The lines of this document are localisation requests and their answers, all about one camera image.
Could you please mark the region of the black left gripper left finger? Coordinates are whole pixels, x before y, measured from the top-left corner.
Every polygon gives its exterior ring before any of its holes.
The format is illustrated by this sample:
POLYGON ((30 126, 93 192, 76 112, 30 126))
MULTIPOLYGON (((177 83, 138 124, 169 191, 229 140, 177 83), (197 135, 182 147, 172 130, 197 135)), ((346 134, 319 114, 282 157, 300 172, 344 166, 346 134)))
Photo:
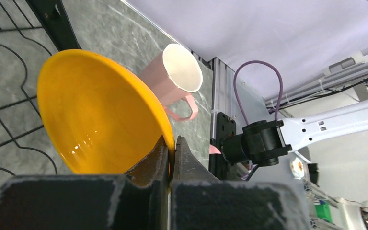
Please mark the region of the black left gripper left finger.
POLYGON ((165 230, 168 148, 124 174, 22 175, 0 188, 0 230, 165 230))

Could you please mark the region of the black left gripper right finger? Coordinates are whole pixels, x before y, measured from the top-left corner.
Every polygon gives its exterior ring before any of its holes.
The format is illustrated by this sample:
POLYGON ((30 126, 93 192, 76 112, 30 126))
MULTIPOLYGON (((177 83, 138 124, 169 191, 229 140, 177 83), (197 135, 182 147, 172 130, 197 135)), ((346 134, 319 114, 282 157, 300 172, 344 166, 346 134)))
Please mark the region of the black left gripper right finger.
POLYGON ((177 138, 171 183, 172 230, 308 230, 296 193, 281 183, 221 181, 177 138))

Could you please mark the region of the yellow ribbed bowl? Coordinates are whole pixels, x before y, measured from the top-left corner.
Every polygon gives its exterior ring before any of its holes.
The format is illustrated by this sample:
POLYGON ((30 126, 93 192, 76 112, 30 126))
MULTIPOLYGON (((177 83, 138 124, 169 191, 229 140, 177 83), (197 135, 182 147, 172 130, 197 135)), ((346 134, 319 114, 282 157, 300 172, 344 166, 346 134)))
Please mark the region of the yellow ribbed bowl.
POLYGON ((60 51, 37 84, 43 125, 75 174, 120 174, 163 138, 175 154, 172 126, 154 93, 135 74, 100 54, 60 51))

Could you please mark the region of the pink mug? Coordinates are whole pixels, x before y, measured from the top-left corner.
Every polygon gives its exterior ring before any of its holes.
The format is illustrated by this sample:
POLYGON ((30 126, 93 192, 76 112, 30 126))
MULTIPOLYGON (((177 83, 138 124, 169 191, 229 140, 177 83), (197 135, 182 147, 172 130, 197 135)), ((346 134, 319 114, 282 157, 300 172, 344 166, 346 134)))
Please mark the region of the pink mug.
POLYGON ((168 44, 138 75, 152 90, 166 114, 176 121, 194 119, 199 112, 193 93, 200 90, 203 74, 196 58, 184 46, 168 44), (182 117, 168 106, 187 102, 191 113, 182 117))

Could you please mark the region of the black wire dish rack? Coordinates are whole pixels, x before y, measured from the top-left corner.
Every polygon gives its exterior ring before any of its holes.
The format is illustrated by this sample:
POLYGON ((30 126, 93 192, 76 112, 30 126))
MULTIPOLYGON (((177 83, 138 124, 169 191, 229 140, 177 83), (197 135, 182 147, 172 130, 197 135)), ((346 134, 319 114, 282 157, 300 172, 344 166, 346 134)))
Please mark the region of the black wire dish rack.
POLYGON ((0 174, 69 174, 37 102, 45 61, 79 45, 60 0, 0 0, 0 174))

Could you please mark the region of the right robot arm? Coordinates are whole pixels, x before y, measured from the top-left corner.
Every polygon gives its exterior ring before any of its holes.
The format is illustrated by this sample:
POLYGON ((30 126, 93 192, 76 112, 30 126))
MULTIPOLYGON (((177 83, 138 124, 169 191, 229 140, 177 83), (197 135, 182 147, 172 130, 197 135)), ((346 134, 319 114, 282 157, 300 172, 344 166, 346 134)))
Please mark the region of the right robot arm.
POLYGON ((368 130, 368 99, 302 118, 261 120, 242 130, 222 140, 224 159, 231 164, 250 160, 259 167, 277 165, 280 156, 312 143, 368 130))

